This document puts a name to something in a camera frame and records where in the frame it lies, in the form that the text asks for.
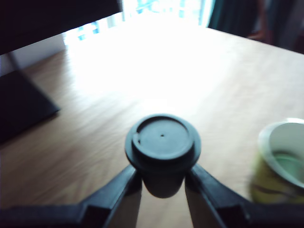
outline black plastic holder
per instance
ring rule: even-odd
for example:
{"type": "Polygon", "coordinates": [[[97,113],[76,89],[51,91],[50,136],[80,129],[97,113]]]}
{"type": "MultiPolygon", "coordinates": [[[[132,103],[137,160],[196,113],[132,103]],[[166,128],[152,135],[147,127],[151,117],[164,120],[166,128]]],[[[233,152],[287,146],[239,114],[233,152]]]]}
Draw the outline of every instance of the black plastic holder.
{"type": "Polygon", "coordinates": [[[302,228],[304,205],[255,204],[227,188],[198,164],[200,137],[172,115],[143,118],[128,133],[130,163],[94,194],[74,205],[0,210],[0,228],[134,228],[142,180],[159,198],[174,195],[185,178],[195,228],[302,228]]]}

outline dark curtain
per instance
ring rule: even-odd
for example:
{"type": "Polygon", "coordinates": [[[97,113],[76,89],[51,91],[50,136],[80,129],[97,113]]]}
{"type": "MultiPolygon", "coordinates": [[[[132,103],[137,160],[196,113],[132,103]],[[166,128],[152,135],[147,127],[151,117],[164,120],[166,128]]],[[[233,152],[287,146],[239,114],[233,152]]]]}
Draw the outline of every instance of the dark curtain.
{"type": "Polygon", "coordinates": [[[295,0],[273,0],[267,12],[272,44],[278,46],[286,22],[295,5],[295,0]]]}
{"type": "Polygon", "coordinates": [[[247,37],[257,21],[257,0],[215,0],[209,28],[247,37]]]}

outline white wall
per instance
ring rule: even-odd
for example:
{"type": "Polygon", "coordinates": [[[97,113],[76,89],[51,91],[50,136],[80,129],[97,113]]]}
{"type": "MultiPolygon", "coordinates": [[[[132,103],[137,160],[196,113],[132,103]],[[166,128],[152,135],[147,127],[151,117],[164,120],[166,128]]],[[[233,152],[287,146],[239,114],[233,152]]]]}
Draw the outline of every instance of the white wall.
{"type": "MultiPolygon", "coordinates": [[[[18,66],[23,69],[53,54],[56,54],[65,48],[63,36],[62,34],[59,34],[57,36],[50,37],[37,43],[14,50],[12,51],[12,54],[16,59],[18,66]]],[[[0,76],[14,70],[6,55],[1,55],[0,58],[0,76]]]]}

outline table surface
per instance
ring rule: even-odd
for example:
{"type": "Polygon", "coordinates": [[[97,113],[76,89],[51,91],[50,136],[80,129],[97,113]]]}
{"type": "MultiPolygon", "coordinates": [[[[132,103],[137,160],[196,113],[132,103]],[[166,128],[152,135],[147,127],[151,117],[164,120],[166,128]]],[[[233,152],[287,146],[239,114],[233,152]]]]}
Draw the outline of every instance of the table surface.
{"type": "MultiPolygon", "coordinates": [[[[75,203],[128,161],[124,140],[145,115],[171,113],[198,130],[198,163],[249,198],[259,131],[304,118],[304,56],[207,28],[123,26],[26,69],[60,107],[1,149],[1,206],[75,203]]],[[[184,187],[145,188],[137,227],[192,227],[184,187]]]]}

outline cup rim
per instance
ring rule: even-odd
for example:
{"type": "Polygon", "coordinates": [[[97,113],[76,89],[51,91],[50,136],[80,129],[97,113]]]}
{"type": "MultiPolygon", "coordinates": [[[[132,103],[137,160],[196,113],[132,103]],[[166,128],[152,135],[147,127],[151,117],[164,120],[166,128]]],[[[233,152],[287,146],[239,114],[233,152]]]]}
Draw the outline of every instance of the cup rim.
{"type": "Polygon", "coordinates": [[[271,133],[279,126],[285,124],[301,124],[304,127],[304,120],[297,118],[287,118],[285,121],[276,122],[265,127],[258,136],[258,149],[259,153],[264,158],[264,161],[274,170],[279,176],[281,176],[284,180],[296,185],[300,188],[304,189],[304,183],[299,181],[293,175],[289,174],[287,171],[283,169],[283,167],[277,162],[272,153],[269,138],[271,133]]]}

